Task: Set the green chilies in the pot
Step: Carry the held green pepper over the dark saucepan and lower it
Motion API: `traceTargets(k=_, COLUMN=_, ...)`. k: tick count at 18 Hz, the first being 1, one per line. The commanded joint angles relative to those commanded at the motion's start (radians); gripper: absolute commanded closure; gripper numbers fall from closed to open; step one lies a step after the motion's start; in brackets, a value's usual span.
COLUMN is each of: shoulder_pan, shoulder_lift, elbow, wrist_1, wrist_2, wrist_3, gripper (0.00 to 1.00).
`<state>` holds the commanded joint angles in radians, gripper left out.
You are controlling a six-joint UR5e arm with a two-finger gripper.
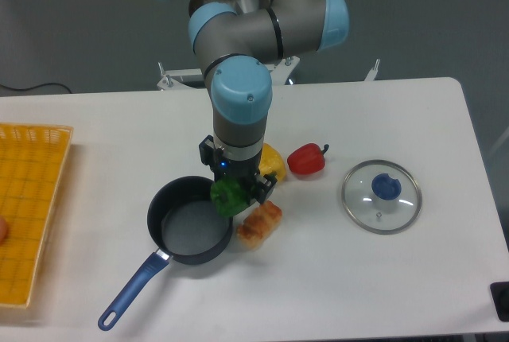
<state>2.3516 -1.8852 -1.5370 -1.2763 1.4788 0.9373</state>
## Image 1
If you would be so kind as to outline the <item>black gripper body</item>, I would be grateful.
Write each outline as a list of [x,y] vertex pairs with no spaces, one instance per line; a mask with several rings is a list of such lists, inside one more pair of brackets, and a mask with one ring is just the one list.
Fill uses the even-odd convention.
[[259,176],[263,137],[248,146],[232,146],[208,135],[200,144],[200,160],[213,172],[215,181],[230,177],[254,184]]

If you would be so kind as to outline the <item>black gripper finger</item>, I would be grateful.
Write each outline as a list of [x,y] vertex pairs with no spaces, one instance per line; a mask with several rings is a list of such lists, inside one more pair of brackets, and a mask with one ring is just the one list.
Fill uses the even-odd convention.
[[275,185],[278,183],[276,173],[261,175],[257,173],[254,176],[252,185],[248,190],[249,203],[255,202],[264,204],[274,191]]

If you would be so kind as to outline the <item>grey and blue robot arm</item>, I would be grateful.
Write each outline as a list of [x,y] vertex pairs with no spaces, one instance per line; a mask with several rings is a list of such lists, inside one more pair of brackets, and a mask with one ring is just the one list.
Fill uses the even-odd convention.
[[211,0],[194,6],[188,37],[213,110],[200,157],[215,179],[231,177],[247,202],[265,201],[276,179],[258,165],[272,100],[268,64],[344,42],[344,0]]

